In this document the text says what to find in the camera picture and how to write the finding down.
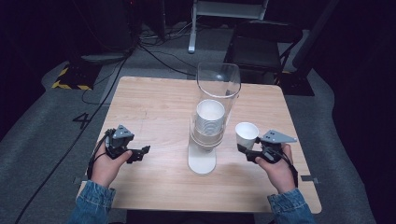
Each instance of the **hand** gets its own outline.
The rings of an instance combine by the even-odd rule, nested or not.
[[[293,164],[290,145],[282,145],[282,149],[288,156],[291,164]],[[268,174],[271,184],[274,185],[278,193],[285,193],[296,188],[289,165],[284,160],[271,164],[263,158],[256,157],[255,161]]]
[[[99,147],[95,158],[106,153],[105,143]],[[132,151],[127,150],[122,155],[112,160],[107,154],[100,156],[93,164],[91,181],[108,188],[119,173],[120,167],[131,157]]]

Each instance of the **denim sleeve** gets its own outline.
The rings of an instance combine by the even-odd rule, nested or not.
[[[268,196],[276,224],[316,223],[308,204],[298,189]]]
[[[104,188],[91,180],[76,199],[76,207],[66,223],[108,223],[116,191]]]

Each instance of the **cup rim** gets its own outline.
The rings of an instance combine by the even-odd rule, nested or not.
[[[248,124],[250,127],[253,127],[253,128],[255,129],[255,131],[256,131],[256,133],[257,133],[256,136],[254,136],[254,137],[252,137],[252,138],[245,138],[245,137],[242,137],[242,135],[241,135],[240,133],[238,133],[238,131],[237,131],[238,126],[240,127],[241,125],[246,125],[246,124]],[[236,126],[235,126],[235,132],[236,132],[236,134],[238,134],[240,137],[242,137],[242,138],[244,138],[244,139],[247,139],[247,140],[256,139],[256,138],[259,136],[259,134],[260,134],[259,128],[258,128],[254,123],[251,123],[251,122],[239,122],[239,123],[236,124]]]

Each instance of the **vr controller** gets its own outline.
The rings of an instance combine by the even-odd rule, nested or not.
[[[122,125],[119,125],[117,129],[108,129],[105,132],[105,136],[100,140],[100,142],[96,146],[96,149],[91,156],[90,162],[88,163],[88,169],[87,169],[88,179],[91,179],[93,164],[95,163],[95,161],[99,157],[105,154],[104,153],[96,157],[96,152],[99,149],[99,146],[101,146],[104,141],[106,146],[106,154],[111,159],[115,160],[125,151],[131,150],[133,154],[128,159],[127,163],[130,164],[134,161],[142,161],[144,155],[149,153],[150,146],[145,146],[141,149],[129,149],[127,146],[129,142],[133,140],[134,140],[134,134],[131,133],[128,129],[126,129]]]
[[[128,159],[127,163],[134,161],[142,161],[143,156],[149,153],[150,146],[143,147],[141,149],[128,149],[127,146],[130,141],[134,140],[134,134],[131,133],[124,126],[119,125],[116,129],[109,129],[106,131],[106,154],[111,159],[115,160],[118,156],[127,150],[133,152],[132,156]]]
[[[291,164],[288,156],[282,150],[282,143],[292,143],[297,142],[296,138],[289,137],[283,133],[279,133],[275,130],[268,131],[261,138],[257,137],[255,143],[262,144],[262,151],[255,151],[247,149],[239,144],[237,144],[238,150],[247,156],[247,161],[256,162],[256,157],[261,157],[268,161],[269,163],[277,163],[280,160],[284,160],[291,170],[294,179],[294,185],[298,187],[298,172]]]

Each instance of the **white cup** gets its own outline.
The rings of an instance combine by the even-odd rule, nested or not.
[[[236,144],[248,150],[253,149],[256,138],[259,136],[259,129],[249,122],[241,122],[235,126]]]
[[[224,114],[224,106],[219,101],[201,101],[197,106],[196,129],[204,135],[218,134],[222,129]]]

